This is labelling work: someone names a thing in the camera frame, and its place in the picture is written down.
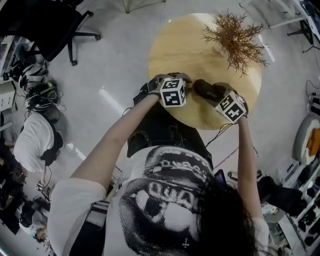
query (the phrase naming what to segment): white floor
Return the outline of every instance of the white floor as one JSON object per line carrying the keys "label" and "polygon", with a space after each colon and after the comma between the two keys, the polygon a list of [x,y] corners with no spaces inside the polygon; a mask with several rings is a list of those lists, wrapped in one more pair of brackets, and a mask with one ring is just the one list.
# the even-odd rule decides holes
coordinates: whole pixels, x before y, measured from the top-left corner
{"label": "white floor", "polygon": [[[152,1],[133,0],[132,9],[147,3]],[[267,21],[274,24],[286,18],[275,1],[266,0],[255,0],[246,10],[239,7],[236,0],[167,0],[166,3],[160,1],[138,8],[129,14],[124,12],[121,0],[88,0],[81,6],[81,13],[90,10],[94,16],[83,23],[80,31],[97,31],[102,39],[76,39],[77,66],[71,66],[67,48],[49,64],[49,76],[64,94],[62,101],[66,111],[61,113],[59,127],[67,144],[51,166],[51,184],[69,177],[108,128],[121,117],[123,110],[133,105],[132,98],[148,80],[149,50],[157,31],[169,20],[190,13],[226,10],[237,14],[246,11],[249,15],[247,23],[263,22],[266,27]],[[266,28],[262,33],[263,42],[269,46],[274,62],[265,52],[270,65],[262,71],[260,95],[249,114],[257,167],[275,179],[277,167],[291,156],[295,134],[307,114],[306,81],[311,80],[319,86],[320,70],[315,54],[320,58],[320,53],[312,49],[302,54],[302,49],[309,48],[305,37],[287,36],[287,33],[297,29],[299,23],[272,30]],[[311,87],[308,89],[309,92],[314,91]],[[13,128],[19,134],[25,109],[23,98],[16,97],[16,101],[19,110],[13,115]],[[199,132],[205,143],[217,133]],[[237,147],[238,127],[235,125],[208,147],[213,156],[213,165],[225,172],[235,171],[238,152],[225,158]],[[122,167],[125,156],[124,148],[118,159],[118,167]],[[30,198],[37,195],[34,186],[39,180],[39,173],[29,174],[24,190]],[[30,248],[30,251],[26,251],[16,246],[19,244],[15,242],[16,238],[5,239],[1,235],[0,241],[14,255],[36,255],[35,252],[44,255],[42,250]]]}

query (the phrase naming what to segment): dried plant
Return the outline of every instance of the dried plant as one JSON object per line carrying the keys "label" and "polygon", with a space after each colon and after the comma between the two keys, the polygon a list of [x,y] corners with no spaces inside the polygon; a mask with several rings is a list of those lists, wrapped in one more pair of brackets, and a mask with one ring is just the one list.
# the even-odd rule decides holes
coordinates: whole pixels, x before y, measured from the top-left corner
{"label": "dried plant", "polygon": [[224,52],[228,54],[228,63],[230,67],[240,70],[243,75],[248,75],[248,63],[254,61],[267,66],[267,62],[263,59],[263,46],[257,45],[253,39],[259,35],[264,29],[264,25],[243,26],[243,22],[247,16],[229,13],[216,13],[214,20],[211,22],[216,25],[216,29],[211,29],[205,24],[203,29],[203,38],[205,42],[217,42]]}

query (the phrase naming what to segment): backpack strap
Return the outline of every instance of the backpack strap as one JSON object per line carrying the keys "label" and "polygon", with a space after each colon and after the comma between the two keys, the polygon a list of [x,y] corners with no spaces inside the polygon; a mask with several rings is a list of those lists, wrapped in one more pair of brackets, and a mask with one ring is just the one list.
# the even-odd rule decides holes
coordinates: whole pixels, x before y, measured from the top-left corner
{"label": "backpack strap", "polygon": [[105,200],[91,205],[69,256],[101,256],[103,254],[106,237],[106,216],[109,205],[110,203]]}

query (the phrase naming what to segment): person in white shirt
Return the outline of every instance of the person in white shirt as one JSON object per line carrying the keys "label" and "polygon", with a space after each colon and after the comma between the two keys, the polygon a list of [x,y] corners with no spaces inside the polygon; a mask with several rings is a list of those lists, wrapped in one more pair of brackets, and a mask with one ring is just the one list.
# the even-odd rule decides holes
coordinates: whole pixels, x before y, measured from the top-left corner
{"label": "person in white shirt", "polygon": [[[56,183],[47,223],[56,255],[264,255],[269,228],[247,117],[238,121],[238,188],[221,187],[198,131],[161,106],[161,84],[144,93],[146,86],[71,177]],[[126,142],[127,166],[106,198]]]}
{"label": "person in white shirt", "polygon": [[44,185],[46,166],[57,159],[63,138],[52,121],[38,112],[25,120],[22,129],[14,145],[14,157],[28,172],[41,172]]}

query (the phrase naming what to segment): orange object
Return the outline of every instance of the orange object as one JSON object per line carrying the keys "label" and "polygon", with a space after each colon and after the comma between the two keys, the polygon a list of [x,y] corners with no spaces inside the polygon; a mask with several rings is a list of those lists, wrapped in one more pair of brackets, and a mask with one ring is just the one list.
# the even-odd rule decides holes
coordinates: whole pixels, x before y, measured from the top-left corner
{"label": "orange object", "polygon": [[313,129],[306,147],[309,149],[310,157],[315,156],[320,146],[320,129]]}

